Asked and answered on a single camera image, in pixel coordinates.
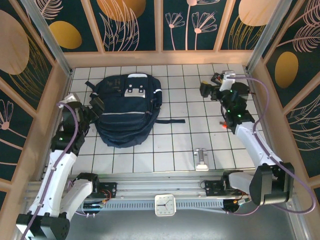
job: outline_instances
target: flower illustration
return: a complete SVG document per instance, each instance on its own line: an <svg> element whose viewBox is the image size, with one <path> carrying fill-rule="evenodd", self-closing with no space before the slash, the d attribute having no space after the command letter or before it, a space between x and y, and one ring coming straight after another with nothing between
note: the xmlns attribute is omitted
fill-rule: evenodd
<svg viewBox="0 0 320 240"><path fill-rule="evenodd" d="M8 101L5 104L5 102L2 99L0 99L0 130L4 130L4 131L9 130L10 132L26 139L27 137L21 135L20 133L17 133L16 131L14 131L10 128L10 121L11 121L13 112L14 112L14 104L10 101ZM10 142L3 140L1 138L0 138L0 142L4 143L10 147L22 150L22 147L17 146L15 144L10 143ZM15 163L5 163L5 162L0 162L0 164L16 165Z"/></svg>
<svg viewBox="0 0 320 240"><path fill-rule="evenodd" d="M165 14L165 19L166 19L166 22L168 23L169 28L170 28L173 50L176 50L174 36L172 34L172 29L182 27L186 23L185 23L185 21L183 21L183 17L181 16L181 12L180 13L173 13L172 15L170 12L168 12Z"/></svg>
<svg viewBox="0 0 320 240"><path fill-rule="evenodd" d="M188 13L186 15L186 25L185 25L185 50L188 50L188 26L189 26L189 16L190 8L196 5L205 5L205 4L216 4L220 0L186 0L186 3L189 5Z"/></svg>
<svg viewBox="0 0 320 240"><path fill-rule="evenodd" d="M197 50L197 37L198 34L208 33L217 30L217 24L214 24L215 12L206 13L204 12L199 18L199 12L192 14L192 24L195 32L194 50Z"/></svg>

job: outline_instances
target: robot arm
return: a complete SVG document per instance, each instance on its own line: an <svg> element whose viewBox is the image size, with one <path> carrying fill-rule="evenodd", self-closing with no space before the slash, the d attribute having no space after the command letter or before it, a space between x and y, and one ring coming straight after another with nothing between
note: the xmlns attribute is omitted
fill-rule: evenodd
<svg viewBox="0 0 320 240"><path fill-rule="evenodd" d="M23 233L34 218L26 234L30 240L66 239L71 218L76 210L90 194L99 192L98 175L81 173L73 181L72 189L62 198L68 175L76 162L81 146L85 142L90 123L103 112L103 102L96 97L90 102L92 108L85 107L75 94L68 95L62 102L68 104L75 111L78 121L77 134L71 147L61 158L60 156L70 143L76 127L72 114L64 108L62 110L62 124L51 141L52 152L50 153L48 170L40 190L28 213L19 214L16 220L16 226Z"/></svg>
<svg viewBox="0 0 320 240"><path fill-rule="evenodd" d="M254 132L255 120L246 110L249 88L244 83L235 82L234 76L233 71L226 71L223 75L216 73L211 81L217 85L202 82L200 86L203 97L210 95L211 100L220 101L226 110L227 128L243 143L256 168L254 175L243 171L226 173L223 176L226 181L224 185L250 195L257 206L285 203L292 197L294 179L271 160L271 157L291 172L294 172L294 168L290 163L283 163L260 133Z"/></svg>

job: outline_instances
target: backpack strap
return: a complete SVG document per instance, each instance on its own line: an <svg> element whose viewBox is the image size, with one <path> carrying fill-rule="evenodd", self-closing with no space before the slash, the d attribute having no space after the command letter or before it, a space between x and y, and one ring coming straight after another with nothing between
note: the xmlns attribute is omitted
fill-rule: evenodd
<svg viewBox="0 0 320 240"><path fill-rule="evenodd" d="M157 124L185 124L186 120L184 119L169 119L169 120L155 120Z"/></svg>
<svg viewBox="0 0 320 240"><path fill-rule="evenodd" d="M93 90L95 89L95 87L96 87L93 83L91 83L91 82L89 82L89 81L86 81L84 84L87 85L89 88L91 88L92 91L93 91Z"/></svg>

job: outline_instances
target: clock face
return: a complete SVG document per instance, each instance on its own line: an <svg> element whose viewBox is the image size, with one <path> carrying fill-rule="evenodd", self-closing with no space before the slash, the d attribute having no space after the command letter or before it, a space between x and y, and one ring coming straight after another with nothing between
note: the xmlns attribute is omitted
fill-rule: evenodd
<svg viewBox="0 0 320 240"><path fill-rule="evenodd" d="M173 216L176 213L176 199L172 194L156 195L155 215L157 216Z"/></svg>

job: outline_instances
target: white tile floor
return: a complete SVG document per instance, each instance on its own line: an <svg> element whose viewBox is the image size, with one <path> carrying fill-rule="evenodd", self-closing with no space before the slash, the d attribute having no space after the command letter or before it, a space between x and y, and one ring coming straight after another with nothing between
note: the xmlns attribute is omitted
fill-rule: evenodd
<svg viewBox="0 0 320 240"><path fill-rule="evenodd" d="M235 70L245 72L240 64L190 64L158 66L86 67L74 71L70 87L84 105L89 105L91 89L86 81L99 83L104 77L130 74L151 74L161 82L163 104L159 114L162 119L185 119L186 123L155 124L149 137L141 145L114 148L103 143L94 124L85 138L71 175L80 172L96 174L145 173L163 171L194 171L193 149L206 148L209 168L252 168L243 144L226 128L220 103L203 98L199 92L201 81L210 83L215 72ZM247 109L257 120L257 110L252 97Z"/></svg>

